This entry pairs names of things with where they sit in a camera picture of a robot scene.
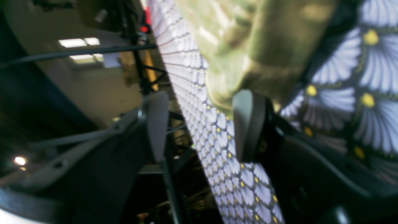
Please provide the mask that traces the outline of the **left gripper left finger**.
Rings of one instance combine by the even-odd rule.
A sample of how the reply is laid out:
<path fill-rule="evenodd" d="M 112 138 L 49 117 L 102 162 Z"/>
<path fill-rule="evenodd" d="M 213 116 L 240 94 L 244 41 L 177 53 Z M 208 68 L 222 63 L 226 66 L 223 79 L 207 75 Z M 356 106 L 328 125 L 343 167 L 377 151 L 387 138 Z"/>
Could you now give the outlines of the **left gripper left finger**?
<path fill-rule="evenodd" d="M 168 120 L 168 94 L 158 91 L 108 129 L 31 143 L 75 146 L 1 178 L 1 223 L 117 224 L 138 173 L 163 158 Z"/>

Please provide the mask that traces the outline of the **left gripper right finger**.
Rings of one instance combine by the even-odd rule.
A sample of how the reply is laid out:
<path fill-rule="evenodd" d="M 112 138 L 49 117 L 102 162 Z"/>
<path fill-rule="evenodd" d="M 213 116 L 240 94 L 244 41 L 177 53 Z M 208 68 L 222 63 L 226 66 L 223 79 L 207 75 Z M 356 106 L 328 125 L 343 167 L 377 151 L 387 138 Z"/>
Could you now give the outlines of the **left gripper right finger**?
<path fill-rule="evenodd" d="M 251 90 L 233 97 L 237 160 L 266 171 L 287 224 L 396 224 L 397 186 L 304 136 Z"/>

